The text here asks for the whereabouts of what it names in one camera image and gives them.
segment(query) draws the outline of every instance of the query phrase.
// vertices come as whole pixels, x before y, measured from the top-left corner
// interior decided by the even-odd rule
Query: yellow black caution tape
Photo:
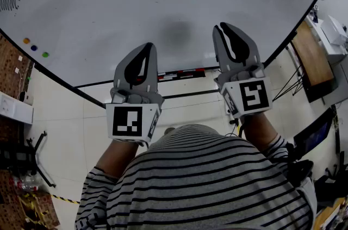
[[[70,199],[65,199],[63,197],[60,197],[60,196],[57,196],[57,195],[54,195],[54,194],[51,194],[52,197],[54,198],[57,198],[57,199],[61,199],[63,201],[66,201],[66,202],[70,202],[70,203],[74,203],[74,204],[80,204],[79,201],[74,201],[74,200],[70,200]]]

